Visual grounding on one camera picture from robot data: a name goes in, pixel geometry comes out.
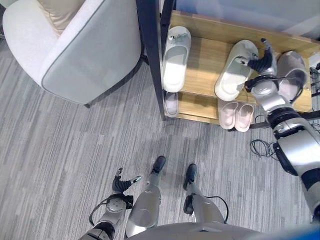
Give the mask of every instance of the slipper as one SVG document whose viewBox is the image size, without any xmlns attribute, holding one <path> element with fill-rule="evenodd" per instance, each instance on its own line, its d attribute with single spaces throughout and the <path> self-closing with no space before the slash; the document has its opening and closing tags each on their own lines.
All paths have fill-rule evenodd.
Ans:
<svg viewBox="0 0 320 240">
<path fill-rule="evenodd" d="M 178 93 L 167 92 L 164 98 L 164 110 L 168 117 L 176 118 L 179 113 L 178 109 Z"/>
<path fill-rule="evenodd" d="M 302 93 L 308 79 L 305 62 L 295 51 L 281 55 L 277 63 L 277 78 L 290 77 L 279 82 L 279 94 L 289 103 L 293 103 Z"/>
<path fill-rule="evenodd" d="M 238 105 L 236 101 L 228 102 L 218 98 L 219 124 L 223 129 L 232 129 L 235 126 Z"/>
<path fill-rule="evenodd" d="M 214 92 L 218 98 L 224 101 L 236 99 L 253 70 L 239 64 L 235 59 L 258 59 L 258 54 L 257 47 L 249 40 L 241 40 L 233 46 L 214 86 Z"/>
<path fill-rule="evenodd" d="M 183 88 L 190 47 L 188 29 L 175 26 L 169 30 L 163 59 L 163 88 L 167 92 L 177 93 Z"/>
<path fill-rule="evenodd" d="M 235 113 L 234 127 L 239 132 L 248 131 L 254 115 L 254 107 L 251 104 L 239 103 L 239 109 Z"/>
</svg>

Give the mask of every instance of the wire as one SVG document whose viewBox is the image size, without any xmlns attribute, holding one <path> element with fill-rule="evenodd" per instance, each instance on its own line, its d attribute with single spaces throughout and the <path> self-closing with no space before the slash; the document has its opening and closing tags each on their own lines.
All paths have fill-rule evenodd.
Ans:
<svg viewBox="0 0 320 240">
<path fill-rule="evenodd" d="M 260 115 L 258 115 L 258 116 L 256 116 L 256 117 L 254 118 L 254 123 L 255 123 L 255 124 L 257 123 L 257 118 L 259 118 L 259 117 L 263 117 L 263 115 L 260 114 Z"/>
<path fill-rule="evenodd" d="M 319 75 L 320 73 L 318 72 L 317 69 L 314 69 L 313 67 L 310 67 L 310 78 L 315 81 L 311 83 L 311 89 L 314 89 L 315 93 L 319 93 L 320 92 L 320 86 L 317 85 L 320 83 L 320 81 L 318 81 L 319 79 Z"/>
<path fill-rule="evenodd" d="M 264 147 L 264 152 L 258 151 L 258 144 L 262 144 L 262 146 Z M 267 158 L 272 158 L 276 161 L 279 161 L 276 157 L 274 157 L 274 155 L 276 153 L 273 151 L 273 149 L 271 147 L 271 145 L 273 145 L 273 144 L 275 144 L 275 142 L 268 143 L 268 142 L 261 140 L 261 139 L 255 139 L 250 142 L 250 150 L 255 155 L 258 155 L 259 158 L 267 157 Z"/>
<path fill-rule="evenodd" d="M 315 131 L 318 132 L 318 134 L 320 134 L 320 124 L 319 123 L 311 123 L 310 125 L 311 125 L 311 127 L 313 127 L 313 129 Z"/>
<path fill-rule="evenodd" d="M 106 199 L 103 199 L 97 206 L 94 207 L 94 209 L 92 210 L 92 212 L 89 215 L 89 223 L 94 227 L 94 221 L 92 220 L 92 217 L 94 215 L 94 213 L 102 206 L 102 205 L 107 205 L 107 203 L 105 201 L 107 201 L 109 199 L 109 197 L 107 197 Z"/>
<path fill-rule="evenodd" d="M 227 224 L 227 221 L 228 221 L 228 218 L 229 218 L 229 207 L 228 207 L 228 204 L 226 203 L 226 201 L 220 197 L 220 196 L 204 196 L 206 197 L 207 199 L 214 199 L 214 198 L 218 198 L 218 199 L 221 199 L 225 205 L 225 208 L 226 208 L 226 216 L 225 216 L 225 219 L 224 219 L 224 223 Z"/>
</svg>

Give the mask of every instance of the beige cushion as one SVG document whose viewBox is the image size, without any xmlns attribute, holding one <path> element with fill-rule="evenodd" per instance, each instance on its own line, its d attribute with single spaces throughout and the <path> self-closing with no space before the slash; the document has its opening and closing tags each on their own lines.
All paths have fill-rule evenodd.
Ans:
<svg viewBox="0 0 320 240">
<path fill-rule="evenodd" d="M 66 29 L 85 0 L 37 0 L 58 36 Z"/>
</svg>

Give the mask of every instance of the wall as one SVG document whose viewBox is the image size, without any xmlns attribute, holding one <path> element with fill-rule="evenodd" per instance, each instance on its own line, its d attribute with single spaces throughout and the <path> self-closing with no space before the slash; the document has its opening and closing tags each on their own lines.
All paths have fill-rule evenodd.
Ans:
<svg viewBox="0 0 320 240">
<path fill-rule="evenodd" d="M 176 0 L 176 9 L 312 39 L 320 38 L 320 0 Z"/>
</svg>

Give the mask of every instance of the striped carpet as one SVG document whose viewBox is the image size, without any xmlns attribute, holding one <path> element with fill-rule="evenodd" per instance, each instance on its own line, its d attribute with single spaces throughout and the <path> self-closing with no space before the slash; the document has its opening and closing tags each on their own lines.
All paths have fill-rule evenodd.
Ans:
<svg viewBox="0 0 320 240">
<path fill-rule="evenodd" d="M 184 119 L 161 121 L 144 63 L 91 109 L 67 102 L 38 87 L 2 41 L 0 240 L 78 239 L 90 228 L 93 207 L 111 193 L 116 170 L 123 167 L 123 179 L 147 176 L 159 155 L 168 159 L 159 225 L 194 221 L 182 210 L 190 163 L 198 165 L 203 193 L 229 204 L 229 224 L 270 232 L 309 223 L 299 179 L 277 161 L 253 155 L 249 142 L 257 138 L 273 141 L 270 129 L 240 133 Z M 127 193 L 137 198 L 145 180 Z M 223 203 L 214 202 L 225 215 Z"/>
</svg>

